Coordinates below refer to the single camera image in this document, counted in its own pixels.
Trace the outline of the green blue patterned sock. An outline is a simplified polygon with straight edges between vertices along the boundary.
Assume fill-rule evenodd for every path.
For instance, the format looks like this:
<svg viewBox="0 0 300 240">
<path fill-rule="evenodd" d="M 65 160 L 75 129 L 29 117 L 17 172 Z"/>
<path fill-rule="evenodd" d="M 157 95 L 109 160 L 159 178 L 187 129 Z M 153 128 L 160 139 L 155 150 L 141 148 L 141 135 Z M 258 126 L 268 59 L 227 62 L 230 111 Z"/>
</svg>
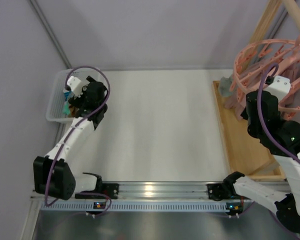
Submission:
<svg viewBox="0 0 300 240">
<path fill-rule="evenodd" d="M 63 91 L 63 95 L 64 95 L 64 104 L 63 104 L 63 110 L 62 113 L 64 115 L 70 115 L 71 111 L 70 111 L 70 104 L 68 102 L 69 100 L 69 96 L 71 95 L 71 92 L 68 90 L 64 90 Z"/>
</svg>

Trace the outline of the pink round clip hanger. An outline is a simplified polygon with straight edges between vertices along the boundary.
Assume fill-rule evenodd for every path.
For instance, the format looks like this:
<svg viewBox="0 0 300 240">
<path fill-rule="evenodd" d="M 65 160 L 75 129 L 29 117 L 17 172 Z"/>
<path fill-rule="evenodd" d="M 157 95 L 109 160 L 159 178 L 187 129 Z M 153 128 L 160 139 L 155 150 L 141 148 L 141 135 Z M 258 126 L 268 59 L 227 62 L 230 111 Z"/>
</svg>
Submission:
<svg viewBox="0 0 300 240">
<path fill-rule="evenodd" d="M 279 111 L 286 120 L 300 115 L 292 106 L 300 90 L 300 34 L 296 40 L 266 39 L 251 43 L 236 56 L 229 85 L 219 88 L 224 107 L 233 109 L 238 120 L 244 117 L 246 96 L 262 87 L 278 97 Z"/>
</svg>

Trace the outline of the grey sock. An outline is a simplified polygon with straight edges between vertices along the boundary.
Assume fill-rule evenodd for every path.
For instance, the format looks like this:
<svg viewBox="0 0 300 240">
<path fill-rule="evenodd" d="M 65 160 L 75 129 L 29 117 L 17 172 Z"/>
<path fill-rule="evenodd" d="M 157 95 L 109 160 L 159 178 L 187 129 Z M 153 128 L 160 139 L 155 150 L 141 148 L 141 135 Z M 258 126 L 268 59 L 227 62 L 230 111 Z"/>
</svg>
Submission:
<svg viewBox="0 0 300 240">
<path fill-rule="evenodd" d="M 233 92 L 230 91 L 230 87 L 233 83 L 233 77 L 229 76 L 229 77 L 222 77 L 219 81 L 219 85 L 218 85 L 218 92 L 219 94 L 224 97 L 230 97 Z"/>
</svg>

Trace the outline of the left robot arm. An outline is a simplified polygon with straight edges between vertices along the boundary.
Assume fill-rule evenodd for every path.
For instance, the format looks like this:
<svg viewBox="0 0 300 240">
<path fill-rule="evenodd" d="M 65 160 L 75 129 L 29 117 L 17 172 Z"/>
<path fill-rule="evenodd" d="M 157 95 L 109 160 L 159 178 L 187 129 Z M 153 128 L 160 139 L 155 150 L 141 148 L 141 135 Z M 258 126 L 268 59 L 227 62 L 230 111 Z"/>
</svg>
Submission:
<svg viewBox="0 0 300 240">
<path fill-rule="evenodd" d="M 101 176 L 92 172 L 87 159 L 77 156 L 103 120 L 109 95 L 106 86 L 91 76 L 85 80 L 71 76 L 67 86 L 71 89 L 67 101 L 77 110 L 75 117 L 55 147 L 33 162 L 35 192 L 60 200 L 81 192 L 95 192 L 101 186 Z"/>
</svg>

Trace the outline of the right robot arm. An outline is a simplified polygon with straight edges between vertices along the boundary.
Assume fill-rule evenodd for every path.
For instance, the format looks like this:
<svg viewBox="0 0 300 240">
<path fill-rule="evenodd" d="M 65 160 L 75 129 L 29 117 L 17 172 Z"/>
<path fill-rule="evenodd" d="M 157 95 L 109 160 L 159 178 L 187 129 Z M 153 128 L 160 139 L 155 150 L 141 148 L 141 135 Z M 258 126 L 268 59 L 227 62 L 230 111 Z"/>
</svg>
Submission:
<svg viewBox="0 0 300 240">
<path fill-rule="evenodd" d="M 282 167 L 290 193 L 266 187 L 241 172 L 223 180 L 227 197 L 253 200 L 275 214 L 290 232 L 300 234 L 300 124 L 281 118 L 278 98 L 268 91 L 246 95 L 249 135 L 259 139 Z"/>
</svg>

